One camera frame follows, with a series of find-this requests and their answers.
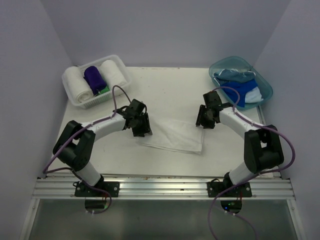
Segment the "purple towel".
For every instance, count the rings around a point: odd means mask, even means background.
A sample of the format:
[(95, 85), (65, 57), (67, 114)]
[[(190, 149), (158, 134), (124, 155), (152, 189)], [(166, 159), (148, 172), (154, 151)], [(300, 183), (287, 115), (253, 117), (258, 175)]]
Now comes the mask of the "purple towel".
[(97, 95), (100, 90), (107, 86), (99, 70), (95, 66), (90, 66), (84, 71), (84, 79), (91, 88), (94, 95)]

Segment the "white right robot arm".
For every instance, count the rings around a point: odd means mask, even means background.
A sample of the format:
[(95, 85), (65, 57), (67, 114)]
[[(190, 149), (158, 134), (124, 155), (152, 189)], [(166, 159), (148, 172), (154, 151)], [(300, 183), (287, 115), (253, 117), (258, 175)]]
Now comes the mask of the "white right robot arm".
[(222, 103), (219, 94), (211, 91), (203, 95), (195, 125), (213, 129), (221, 123), (244, 140), (243, 162), (225, 174), (223, 192), (235, 196), (243, 181), (264, 170), (272, 169), (284, 162), (282, 145), (275, 126), (259, 124), (240, 113), (229, 102)]

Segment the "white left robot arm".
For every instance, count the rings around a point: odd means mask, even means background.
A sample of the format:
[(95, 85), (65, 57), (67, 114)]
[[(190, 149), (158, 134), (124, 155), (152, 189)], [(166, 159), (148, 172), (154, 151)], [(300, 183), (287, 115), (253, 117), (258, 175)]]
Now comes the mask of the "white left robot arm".
[(94, 143), (127, 129), (132, 130), (134, 137), (152, 134), (147, 106), (143, 102), (133, 99), (129, 105), (92, 122), (69, 121), (53, 148), (53, 156), (69, 166), (87, 184), (87, 192), (99, 196), (104, 190), (104, 178), (90, 163)]

